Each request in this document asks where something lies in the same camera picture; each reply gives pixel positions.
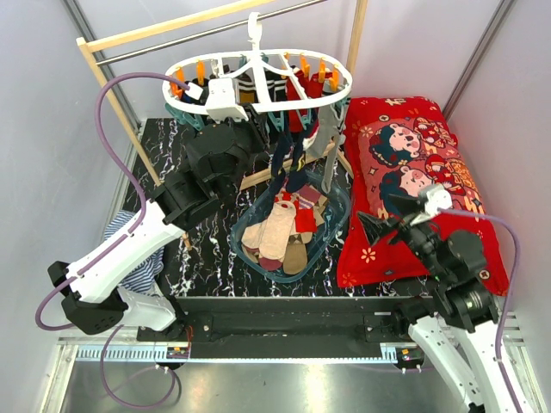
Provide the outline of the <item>beige sock with red cuff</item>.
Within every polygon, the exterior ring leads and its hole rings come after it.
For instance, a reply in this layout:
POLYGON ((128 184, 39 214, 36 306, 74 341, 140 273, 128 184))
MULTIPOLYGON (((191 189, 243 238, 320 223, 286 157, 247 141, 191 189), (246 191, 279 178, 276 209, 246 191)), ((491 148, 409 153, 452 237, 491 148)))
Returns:
POLYGON ((295 216, 293 202, 282 200, 273 205, 259 244, 261 257, 278 261, 284 257, 295 216))

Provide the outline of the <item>white oval clip hanger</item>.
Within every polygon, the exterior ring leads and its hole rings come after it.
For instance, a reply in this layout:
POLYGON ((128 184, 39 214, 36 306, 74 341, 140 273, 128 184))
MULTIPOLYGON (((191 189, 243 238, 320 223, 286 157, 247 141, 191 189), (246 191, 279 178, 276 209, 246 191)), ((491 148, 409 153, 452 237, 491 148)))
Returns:
POLYGON ((237 88, 237 78, 249 72, 255 82, 257 91, 257 103, 252 103, 251 106, 258 114, 287 112, 294 109, 321 108, 340 102, 349 95, 353 84, 352 75, 350 75, 341 62, 332 56, 301 49, 262 49, 260 41, 262 39, 263 27, 257 19, 259 16, 257 12, 253 12, 248 18, 247 30, 249 42, 251 43, 249 50, 203 54, 182 60, 171 66, 166 72, 167 78, 163 81, 161 87, 165 103, 170 108, 184 112, 185 114, 198 114, 209 117, 204 107, 208 97, 208 86, 207 90, 192 82, 183 82, 180 86, 176 86, 176 83, 180 81, 180 78, 177 76, 179 71, 190 66, 200 68, 202 64, 206 63, 213 66, 213 79, 222 77, 233 78, 237 88), (330 96, 321 97, 308 95, 300 86, 294 74, 293 67, 289 63, 291 58, 297 58, 301 65, 305 65, 311 60, 317 60, 319 62, 318 80, 320 82, 325 81, 326 72, 328 69, 331 69, 330 85, 334 89, 334 93, 330 96), (270 73, 284 80, 290 79, 299 93, 300 100, 277 101, 269 91, 267 75, 270 73))

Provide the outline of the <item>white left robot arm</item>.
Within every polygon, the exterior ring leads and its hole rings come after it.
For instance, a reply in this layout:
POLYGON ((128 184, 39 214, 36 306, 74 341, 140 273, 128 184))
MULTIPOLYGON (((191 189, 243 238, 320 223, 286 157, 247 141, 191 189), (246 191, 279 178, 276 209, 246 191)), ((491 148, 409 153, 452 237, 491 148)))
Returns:
POLYGON ((90 336, 124 324, 179 339, 186 320, 166 297, 131 292, 121 282, 160 248, 215 215, 238 192, 250 160, 268 148, 266 126, 252 120, 209 124, 190 139, 181 168, 112 237, 76 262, 49 267, 71 324, 90 336))

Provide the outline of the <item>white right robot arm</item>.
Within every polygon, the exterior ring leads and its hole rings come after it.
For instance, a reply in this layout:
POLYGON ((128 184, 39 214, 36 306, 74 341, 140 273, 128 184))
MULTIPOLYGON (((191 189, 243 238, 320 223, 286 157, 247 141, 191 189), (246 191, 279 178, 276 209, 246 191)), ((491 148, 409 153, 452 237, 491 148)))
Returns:
POLYGON ((368 244, 388 237, 403 243, 436 281, 433 302, 413 297, 391 313, 391 331, 413 340, 449 388, 462 412, 531 412, 533 407, 505 351, 503 333, 510 302, 497 306, 483 283, 487 260, 480 237, 453 231, 441 237, 431 221, 440 214, 484 219, 492 215, 454 209, 450 193, 432 185, 416 198, 394 195, 399 217, 359 212, 368 244))

